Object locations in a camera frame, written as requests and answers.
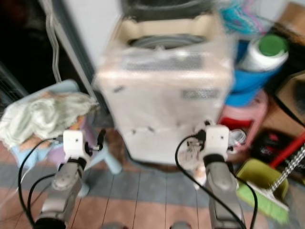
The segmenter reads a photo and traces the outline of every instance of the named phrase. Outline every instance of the green bottle cap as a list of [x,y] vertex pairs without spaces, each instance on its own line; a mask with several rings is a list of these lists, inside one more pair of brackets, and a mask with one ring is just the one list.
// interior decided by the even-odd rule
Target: green bottle cap
[[281,51],[286,52],[288,50],[286,40],[273,34],[262,37],[258,48],[264,56],[276,56]]

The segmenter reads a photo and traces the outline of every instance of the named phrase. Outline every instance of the washing machine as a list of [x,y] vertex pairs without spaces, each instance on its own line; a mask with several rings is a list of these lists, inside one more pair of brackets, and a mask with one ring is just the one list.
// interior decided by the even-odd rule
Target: washing machine
[[218,119],[233,84],[232,41],[209,0],[121,3],[95,84],[131,158],[171,165],[185,136]]

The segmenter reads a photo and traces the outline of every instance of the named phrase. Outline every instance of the broom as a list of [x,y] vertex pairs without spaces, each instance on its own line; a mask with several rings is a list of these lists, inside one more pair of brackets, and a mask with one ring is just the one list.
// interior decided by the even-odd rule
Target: broom
[[[289,221],[289,208],[282,201],[275,198],[274,191],[291,174],[293,169],[305,157],[305,145],[298,151],[294,158],[289,162],[281,176],[271,185],[269,189],[262,189],[254,184],[249,185],[255,190],[257,195],[258,210],[263,214],[273,218],[280,224],[287,224]],[[251,190],[246,185],[241,185],[237,190],[237,195],[245,202],[254,206],[254,198]]]

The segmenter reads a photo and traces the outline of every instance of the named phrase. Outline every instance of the bottle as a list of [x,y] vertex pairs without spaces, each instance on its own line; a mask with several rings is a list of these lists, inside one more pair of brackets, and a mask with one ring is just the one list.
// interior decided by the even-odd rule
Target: bottle
[[280,67],[287,58],[286,41],[277,35],[268,34],[250,41],[237,67],[248,72],[266,72]]

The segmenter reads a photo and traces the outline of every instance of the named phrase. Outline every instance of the bucket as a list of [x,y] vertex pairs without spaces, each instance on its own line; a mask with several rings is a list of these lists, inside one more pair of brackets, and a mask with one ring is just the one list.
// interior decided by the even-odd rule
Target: bucket
[[[280,177],[281,173],[264,162],[257,159],[249,159],[244,163],[236,176],[246,182],[250,182],[259,188],[269,189],[271,185]],[[285,181],[274,192],[277,199],[284,199],[288,191],[288,180]]]
[[251,103],[260,90],[260,88],[255,88],[250,91],[231,92],[227,96],[225,104],[227,106],[245,107]]
[[280,71],[280,67],[267,72],[247,72],[243,70],[235,70],[235,84],[232,88],[233,92],[248,91],[250,88],[262,88],[265,83]]

